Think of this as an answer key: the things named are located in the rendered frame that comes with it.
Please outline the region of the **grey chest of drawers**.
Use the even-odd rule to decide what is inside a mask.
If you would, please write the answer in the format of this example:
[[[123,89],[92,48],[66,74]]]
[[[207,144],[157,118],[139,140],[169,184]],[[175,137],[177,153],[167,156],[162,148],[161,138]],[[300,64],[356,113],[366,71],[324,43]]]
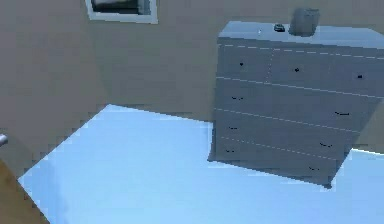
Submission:
[[[384,35],[230,21],[217,39],[209,160],[332,186],[351,150],[384,156]]]

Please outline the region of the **grey cylindrical container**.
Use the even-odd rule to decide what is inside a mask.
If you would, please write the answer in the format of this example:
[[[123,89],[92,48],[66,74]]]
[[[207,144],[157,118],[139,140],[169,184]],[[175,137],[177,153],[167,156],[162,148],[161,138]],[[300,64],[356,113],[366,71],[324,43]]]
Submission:
[[[320,11],[313,8],[294,10],[288,32],[293,36],[310,37],[316,32]]]

